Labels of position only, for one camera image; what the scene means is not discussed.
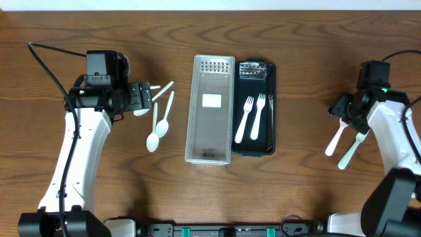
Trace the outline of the mint green plastic fork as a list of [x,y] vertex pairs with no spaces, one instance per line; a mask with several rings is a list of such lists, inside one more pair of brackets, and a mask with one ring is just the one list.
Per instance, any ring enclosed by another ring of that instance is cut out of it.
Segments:
[[366,139],[367,134],[358,133],[355,136],[355,142],[353,145],[349,148],[349,150],[345,153],[345,155],[341,158],[339,163],[337,164],[337,167],[341,170],[345,169],[347,165],[349,164],[353,154],[357,150],[358,146]]

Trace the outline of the pink plastic fork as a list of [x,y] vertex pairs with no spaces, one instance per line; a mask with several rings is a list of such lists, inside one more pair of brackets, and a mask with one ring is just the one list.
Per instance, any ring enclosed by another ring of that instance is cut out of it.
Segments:
[[344,122],[342,120],[342,118],[340,118],[339,119],[339,128],[338,128],[337,132],[334,134],[333,138],[331,139],[331,141],[329,142],[328,146],[325,149],[325,154],[327,156],[333,155],[333,153],[334,153],[334,151],[337,147],[337,144],[339,142],[339,139],[340,139],[340,137],[341,137],[341,135],[342,135],[342,133],[343,133],[343,131],[346,127],[348,127],[348,124],[346,122]]

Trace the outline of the white plastic fork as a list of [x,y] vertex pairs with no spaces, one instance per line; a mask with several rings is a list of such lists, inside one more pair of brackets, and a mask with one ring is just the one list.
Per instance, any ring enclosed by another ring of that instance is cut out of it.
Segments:
[[237,132],[234,138],[234,142],[237,144],[240,144],[242,142],[244,131],[245,131],[245,125],[247,122],[247,117],[253,108],[253,102],[254,102],[254,97],[248,96],[243,106],[243,117],[241,119],[239,128],[237,129]]

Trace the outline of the dark green plastic basket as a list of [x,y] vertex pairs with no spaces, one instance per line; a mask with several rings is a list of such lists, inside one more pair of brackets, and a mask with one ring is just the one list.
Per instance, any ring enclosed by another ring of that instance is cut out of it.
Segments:
[[[257,112],[260,93],[266,95],[266,104],[261,112],[259,136],[250,138]],[[243,117],[243,106],[248,96],[254,97],[253,108],[247,117],[242,142],[234,138]],[[234,115],[232,151],[244,156],[261,157],[271,155],[276,150],[276,66],[264,59],[248,58],[235,64],[234,74]]]

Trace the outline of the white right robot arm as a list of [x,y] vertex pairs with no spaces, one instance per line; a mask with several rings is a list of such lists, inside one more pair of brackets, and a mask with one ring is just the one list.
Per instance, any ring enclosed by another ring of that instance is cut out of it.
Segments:
[[373,132],[384,164],[384,171],[408,169],[420,175],[420,139],[412,123],[412,111],[407,95],[382,87],[368,87],[356,94],[341,94],[328,109],[339,117],[339,128],[328,144],[325,154],[333,155],[343,130],[350,126],[357,131],[354,144],[338,163],[347,167],[357,147],[369,132]]

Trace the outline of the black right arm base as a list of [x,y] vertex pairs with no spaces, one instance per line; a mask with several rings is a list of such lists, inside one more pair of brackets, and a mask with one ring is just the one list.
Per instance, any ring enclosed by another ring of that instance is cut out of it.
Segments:
[[331,214],[324,232],[352,236],[420,237],[420,208],[410,207],[412,198],[420,201],[420,176],[409,169],[391,169],[359,213]]

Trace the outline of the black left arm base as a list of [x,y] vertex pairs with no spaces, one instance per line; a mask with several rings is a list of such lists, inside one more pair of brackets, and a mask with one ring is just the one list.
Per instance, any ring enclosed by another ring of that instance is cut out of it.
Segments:
[[[110,230],[90,211],[73,207],[64,212],[66,236],[73,237],[111,237]],[[23,213],[18,222],[19,236],[63,236],[59,212],[46,212],[42,207],[35,213]]]

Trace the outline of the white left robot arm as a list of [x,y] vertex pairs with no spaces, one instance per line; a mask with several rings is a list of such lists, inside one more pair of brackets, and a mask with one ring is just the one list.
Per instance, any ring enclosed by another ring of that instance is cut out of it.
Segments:
[[59,193],[64,171],[64,211],[74,206],[95,211],[95,183],[103,146],[111,132],[114,117],[126,111],[138,114],[151,107],[147,82],[125,83],[119,87],[88,84],[74,86],[64,102],[65,133],[51,183],[38,208],[59,212]]

